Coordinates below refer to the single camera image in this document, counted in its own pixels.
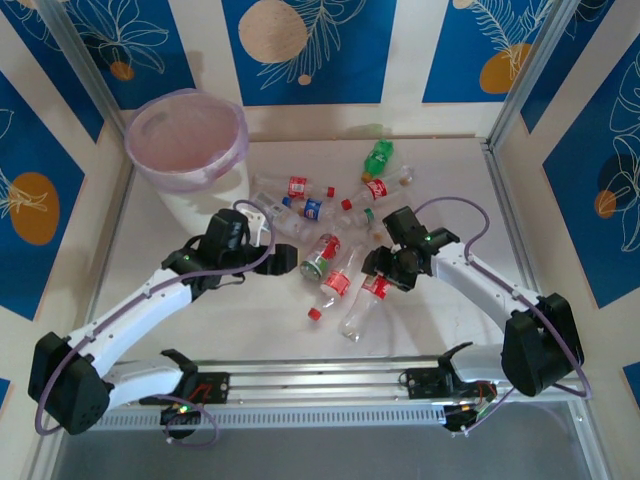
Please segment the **clear bottle white label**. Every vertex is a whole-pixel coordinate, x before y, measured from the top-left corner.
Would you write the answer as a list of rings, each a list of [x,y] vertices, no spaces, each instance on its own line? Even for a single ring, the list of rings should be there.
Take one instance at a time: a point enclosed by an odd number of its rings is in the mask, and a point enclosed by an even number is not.
[[[265,213],[272,227],[279,233],[303,242],[315,233],[314,226],[282,203],[282,198],[264,191],[256,192],[250,200]]]

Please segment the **clear bottle blue label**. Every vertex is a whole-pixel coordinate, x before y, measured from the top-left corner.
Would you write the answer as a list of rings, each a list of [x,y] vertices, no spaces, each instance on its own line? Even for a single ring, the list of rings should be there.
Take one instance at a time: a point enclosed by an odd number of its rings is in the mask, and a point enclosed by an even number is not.
[[[331,220],[337,210],[330,201],[320,201],[312,198],[283,197],[282,204],[299,216],[315,222]]]

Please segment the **green bottle yellow cap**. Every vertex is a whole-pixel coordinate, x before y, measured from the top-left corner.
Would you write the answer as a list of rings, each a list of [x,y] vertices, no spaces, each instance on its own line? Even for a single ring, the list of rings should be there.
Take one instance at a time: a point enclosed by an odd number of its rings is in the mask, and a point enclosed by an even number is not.
[[[361,181],[367,183],[381,175],[393,154],[394,144],[391,140],[378,140],[364,160]]]

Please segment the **white bin with pink liner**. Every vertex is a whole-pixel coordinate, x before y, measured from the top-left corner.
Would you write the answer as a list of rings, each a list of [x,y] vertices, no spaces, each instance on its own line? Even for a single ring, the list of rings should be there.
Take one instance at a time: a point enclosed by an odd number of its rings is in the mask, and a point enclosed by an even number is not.
[[[249,133],[242,108],[194,88],[162,95],[130,117],[125,150],[191,235],[250,193]]]

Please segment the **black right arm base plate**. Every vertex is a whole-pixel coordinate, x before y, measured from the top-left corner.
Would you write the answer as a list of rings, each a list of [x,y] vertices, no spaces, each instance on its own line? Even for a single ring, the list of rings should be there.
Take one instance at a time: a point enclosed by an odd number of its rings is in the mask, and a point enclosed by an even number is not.
[[[443,368],[410,368],[404,384],[411,400],[448,398],[453,389],[450,373]]]

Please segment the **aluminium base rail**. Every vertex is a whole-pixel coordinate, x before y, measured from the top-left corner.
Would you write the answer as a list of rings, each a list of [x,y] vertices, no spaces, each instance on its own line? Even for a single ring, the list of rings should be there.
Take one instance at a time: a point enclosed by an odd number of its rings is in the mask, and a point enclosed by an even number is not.
[[[229,407],[318,407],[376,405],[412,401],[404,385],[410,368],[433,368],[439,356],[265,360],[193,361],[198,373],[230,374]],[[169,400],[182,373],[162,354],[148,360],[116,363],[104,377],[109,410],[125,405],[159,405]],[[496,384],[498,395],[513,391],[508,382]],[[459,400],[416,399],[434,405],[460,404]]]

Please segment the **aluminium table side rail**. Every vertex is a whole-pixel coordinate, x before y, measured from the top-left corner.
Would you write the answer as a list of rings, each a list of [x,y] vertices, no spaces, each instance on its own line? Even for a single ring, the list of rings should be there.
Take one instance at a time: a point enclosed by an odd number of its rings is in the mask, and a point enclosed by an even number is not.
[[[518,219],[516,218],[516,212],[511,202],[507,183],[502,175],[499,158],[494,153],[488,141],[482,143],[482,149],[519,276],[525,287],[530,290],[538,290],[539,285],[526,251],[525,242],[521,234]]]

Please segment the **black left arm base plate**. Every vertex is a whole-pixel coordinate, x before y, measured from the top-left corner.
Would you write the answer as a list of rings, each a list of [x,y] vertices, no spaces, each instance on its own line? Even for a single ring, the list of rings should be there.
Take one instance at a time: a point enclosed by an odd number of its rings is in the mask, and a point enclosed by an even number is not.
[[[204,372],[196,375],[196,383],[188,400],[201,405],[225,404],[229,394],[230,374]]]

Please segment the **aluminium frame post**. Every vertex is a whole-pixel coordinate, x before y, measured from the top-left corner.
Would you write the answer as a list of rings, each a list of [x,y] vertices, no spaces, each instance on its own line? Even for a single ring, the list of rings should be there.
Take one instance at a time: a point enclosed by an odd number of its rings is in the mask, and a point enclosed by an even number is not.
[[[575,9],[576,0],[554,0],[551,11],[534,41],[524,65],[486,139],[488,150],[495,152],[510,132],[512,124],[539,79],[551,54],[559,42],[567,22]]]
[[[64,6],[58,0],[33,2],[91,101],[123,142],[125,122],[121,110]]]

